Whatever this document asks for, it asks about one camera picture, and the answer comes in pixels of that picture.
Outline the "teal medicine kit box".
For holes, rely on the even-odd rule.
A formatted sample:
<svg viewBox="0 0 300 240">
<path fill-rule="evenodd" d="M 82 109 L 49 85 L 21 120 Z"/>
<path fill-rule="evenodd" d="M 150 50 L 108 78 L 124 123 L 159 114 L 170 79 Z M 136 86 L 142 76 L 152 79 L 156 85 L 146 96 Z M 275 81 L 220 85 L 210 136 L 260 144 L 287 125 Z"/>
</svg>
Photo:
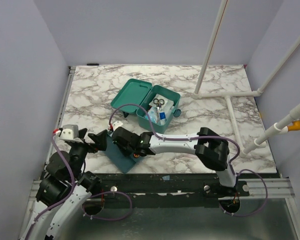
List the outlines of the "teal medicine kit box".
<svg viewBox="0 0 300 240">
<path fill-rule="evenodd" d="M 162 126 L 152 122 L 155 131 L 162 134 L 167 130 L 172 119 L 181 115 L 181 110 L 178 107 L 181 98 L 179 93 L 160 85 L 153 85 L 150 82 L 131 78 L 124 84 L 124 86 L 119 90 L 118 94 L 114 97 L 111 102 L 111 107 L 116 109 L 122 105 L 128 104 L 128 106 L 124 106 L 120 109 L 124 116 L 136 115 L 139 126 L 150 131 L 150 123 L 148 119 L 144 118 L 145 112 L 138 106 L 141 106 L 148 111 L 152 107 L 149 105 L 149 103 L 151 100 L 153 100 L 156 94 L 162 95 L 174 102 L 171 109 L 165 112 L 167 117 L 165 125 Z"/>
</svg>

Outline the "black handled bandage scissors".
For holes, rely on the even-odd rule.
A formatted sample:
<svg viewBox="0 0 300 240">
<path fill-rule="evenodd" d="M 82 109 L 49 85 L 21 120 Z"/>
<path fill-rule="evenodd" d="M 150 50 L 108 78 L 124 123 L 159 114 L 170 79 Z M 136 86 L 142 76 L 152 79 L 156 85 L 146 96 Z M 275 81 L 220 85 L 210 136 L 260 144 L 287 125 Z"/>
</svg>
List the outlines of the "black handled bandage scissors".
<svg viewBox="0 0 300 240">
<path fill-rule="evenodd" d="M 154 98 L 153 103 L 156 105 L 157 111 L 160 112 L 162 105 L 165 104 L 165 100 L 162 99 L 162 98 L 160 98 L 160 99 L 159 98 Z"/>
</svg>

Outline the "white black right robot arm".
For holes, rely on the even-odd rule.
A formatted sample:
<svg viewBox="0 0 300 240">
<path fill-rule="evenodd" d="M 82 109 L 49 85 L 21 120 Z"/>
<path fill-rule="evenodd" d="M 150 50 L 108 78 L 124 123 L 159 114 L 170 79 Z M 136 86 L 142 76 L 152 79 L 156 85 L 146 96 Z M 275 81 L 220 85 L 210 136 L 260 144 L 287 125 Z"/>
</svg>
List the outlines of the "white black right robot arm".
<svg viewBox="0 0 300 240">
<path fill-rule="evenodd" d="M 112 140 L 126 156 L 145 157 L 162 153 L 195 155 L 206 168 L 216 172 L 220 191 L 224 195 L 231 196 L 238 190 L 237 176 L 230 166 L 229 143 L 237 147 L 237 153 L 240 153 L 240 148 L 235 141 L 221 137 L 207 127 L 202 127 L 199 132 L 188 135 L 155 132 L 143 132 L 137 135 L 123 127 L 118 127 L 112 134 Z"/>
</svg>

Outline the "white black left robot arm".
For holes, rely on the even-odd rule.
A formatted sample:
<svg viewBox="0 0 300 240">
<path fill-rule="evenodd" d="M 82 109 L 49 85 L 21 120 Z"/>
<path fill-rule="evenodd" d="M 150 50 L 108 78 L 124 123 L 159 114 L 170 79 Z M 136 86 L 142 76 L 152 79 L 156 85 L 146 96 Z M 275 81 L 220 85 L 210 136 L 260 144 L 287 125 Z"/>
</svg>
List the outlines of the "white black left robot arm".
<svg viewBox="0 0 300 240">
<path fill-rule="evenodd" d="M 86 128 L 71 124 L 53 131 L 52 138 L 59 137 L 70 146 L 70 151 L 62 151 L 52 142 L 56 152 L 51 155 L 47 175 L 39 184 L 23 240 L 57 239 L 75 211 L 89 197 L 94 198 L 101 192 L 101 179 L 90 171 L 83 171 L 82 166 L 88 153 L 107 149 L 107 133 L 107 130 L 88 133 Z"/>
</svg>

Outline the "white gauze pad packet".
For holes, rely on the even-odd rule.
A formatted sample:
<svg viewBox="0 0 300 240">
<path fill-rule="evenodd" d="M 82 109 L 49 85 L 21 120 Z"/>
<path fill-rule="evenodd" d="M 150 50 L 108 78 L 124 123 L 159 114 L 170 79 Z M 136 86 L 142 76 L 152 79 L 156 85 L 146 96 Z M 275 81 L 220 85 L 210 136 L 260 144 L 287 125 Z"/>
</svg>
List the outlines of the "white gauze pad packet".
<svg viewBox="0 0 300 240">
<path fill-rule="evenodd" d="M 156 96 L 153 98 L 153 100 L 150 101 L 149 105 L 157 107 L 157 101 L 155 99 L 159 99 L 159 103 L 161 105 L 161 110 L 164 112 L 167 112 L 171 109 L 173 106 L 174 102 L 170 99 L 167 99 L 166 97 L 156 94 Z"/>
</svg>

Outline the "white blue bandage roll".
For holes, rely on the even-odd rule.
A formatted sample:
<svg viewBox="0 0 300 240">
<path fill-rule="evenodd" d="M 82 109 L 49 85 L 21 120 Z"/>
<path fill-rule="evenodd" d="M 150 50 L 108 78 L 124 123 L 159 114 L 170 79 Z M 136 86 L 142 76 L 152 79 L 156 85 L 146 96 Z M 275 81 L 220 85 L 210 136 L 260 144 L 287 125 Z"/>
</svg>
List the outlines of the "white blue bandage roll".
<svg viewBox="0 0 300 240">
<path fill-rule="evenodd" d="M 160 111 L 158 117 L 159 117 L 159 124 L 161 126 L 165 125 L 166 121 L 167 121 L 167 117 L 166 117 L 165 112 L 164 111 Z"/>
</svg>

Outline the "teal divided tray insert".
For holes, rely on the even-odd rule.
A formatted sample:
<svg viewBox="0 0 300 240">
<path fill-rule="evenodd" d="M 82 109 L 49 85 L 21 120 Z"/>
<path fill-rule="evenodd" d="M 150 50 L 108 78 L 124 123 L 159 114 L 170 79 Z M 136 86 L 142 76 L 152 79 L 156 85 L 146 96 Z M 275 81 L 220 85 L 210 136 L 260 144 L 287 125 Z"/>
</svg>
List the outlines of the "teal divided tray insert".
<svg viewBox="0 0 300 240">
<path fill-rule="evenodd" d="M 119 148 L 112 142 L 111 135 L 107 135 L 107 149 L 105 155 L 120 170 L 121 173 L 128 173 L 143 157 L 133 155 L 124 156 Z"/>
</svg>

